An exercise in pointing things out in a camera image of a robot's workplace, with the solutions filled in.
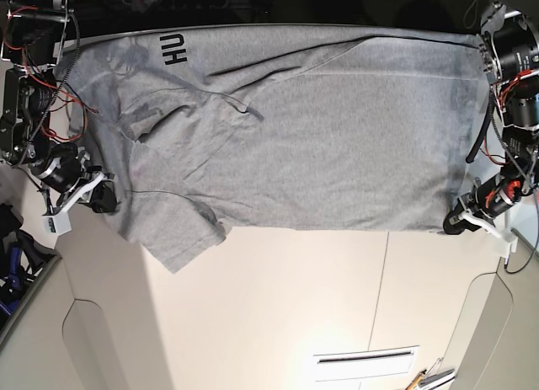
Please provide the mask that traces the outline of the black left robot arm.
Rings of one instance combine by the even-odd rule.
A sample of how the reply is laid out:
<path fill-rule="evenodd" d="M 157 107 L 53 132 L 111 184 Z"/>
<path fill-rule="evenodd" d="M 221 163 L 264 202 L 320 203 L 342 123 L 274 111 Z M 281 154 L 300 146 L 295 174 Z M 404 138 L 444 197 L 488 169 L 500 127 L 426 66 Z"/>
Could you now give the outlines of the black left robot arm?
<path fill-rule="evenodd" d="M 512 232 L 499 230 L 495 219 L 538 191 L 538 27 L 525 14 L 494 3 L 480 30 L 488 106 L 466 162 L 487 151 L 488 131 L 494 131 L 504 157 L 492 178 L 475 179 L 458 198 L 443 229 L 459 235 L 482 228 L 510 242 Z"/>

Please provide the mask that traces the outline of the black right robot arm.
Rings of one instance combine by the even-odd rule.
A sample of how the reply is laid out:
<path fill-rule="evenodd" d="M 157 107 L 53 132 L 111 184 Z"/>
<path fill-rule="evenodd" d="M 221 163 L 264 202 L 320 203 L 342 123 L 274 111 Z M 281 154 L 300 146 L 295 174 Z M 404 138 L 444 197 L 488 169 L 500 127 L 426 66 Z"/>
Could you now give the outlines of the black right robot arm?
<path fill-rule="evenodd" d="M 60 136 L 50 125 L 57 101 L 79 106 L 84 120 L 92 111 L 67 83 L 81 50 L 75 0 L 1 1 L 7 6 L 1 58 L 13 65 L 4 78 L 1 159 L 28 171 L 49 216 L 75 204 L 115 212 L 113 175 L 79 144 L 87 127 Z"/>

